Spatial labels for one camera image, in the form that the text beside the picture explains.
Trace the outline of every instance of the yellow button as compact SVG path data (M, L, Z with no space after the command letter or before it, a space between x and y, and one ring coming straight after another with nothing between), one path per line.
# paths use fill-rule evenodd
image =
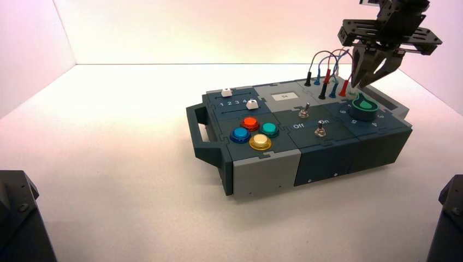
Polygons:
M272 141L266 135L257 134L249 140L249 145L255 150L264 151L272 146Z

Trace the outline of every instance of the round push button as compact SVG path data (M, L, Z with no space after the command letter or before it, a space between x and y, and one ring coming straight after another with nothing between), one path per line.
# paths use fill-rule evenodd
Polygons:
M244 144L249 141L251 137L251 133L246 128L239 127L235 128L233 132L230 134L230 139L238 144Z
M272 146L272 141L263 134L257 134L249 140L249 145L259 151L264 151Z
M246 117L241 121L241 126L249 131L256 131L259 129L259 122L255 117Z
M260 126L260 132L270 138L275 138L278 136L278 128L273 123L264 123Z

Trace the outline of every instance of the rotary knob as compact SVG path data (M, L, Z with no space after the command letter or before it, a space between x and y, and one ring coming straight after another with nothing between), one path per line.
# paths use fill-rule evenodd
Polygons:
M368 99L362 93L359 93L355 100L352 100L349 108L349 115L356 120L370 122L375 119L379 106Z

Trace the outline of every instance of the screw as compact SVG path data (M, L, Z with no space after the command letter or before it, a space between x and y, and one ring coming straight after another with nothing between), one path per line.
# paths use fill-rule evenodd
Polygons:
M21 204L18 208L17 211L19 213L26 212L29 209L29 204Z
M461 209L459 209L458 207L452 208L452 213L456 216L461 216L462 214Z

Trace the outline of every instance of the white wall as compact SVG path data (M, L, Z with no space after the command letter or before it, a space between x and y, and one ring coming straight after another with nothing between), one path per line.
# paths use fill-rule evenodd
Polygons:
M74 64L52 0L0 0L0 118Z
M358 0L55 2L81 64L307 63L317 50L340 46L342 19L375 19L379 11ZM406 55L401 67L461 114L462 11L461 0L432 0L423 26L444 44L430 57Z
M406 54L402 71L463 115L463 1L431 1L422 26L444 42L431 56Z

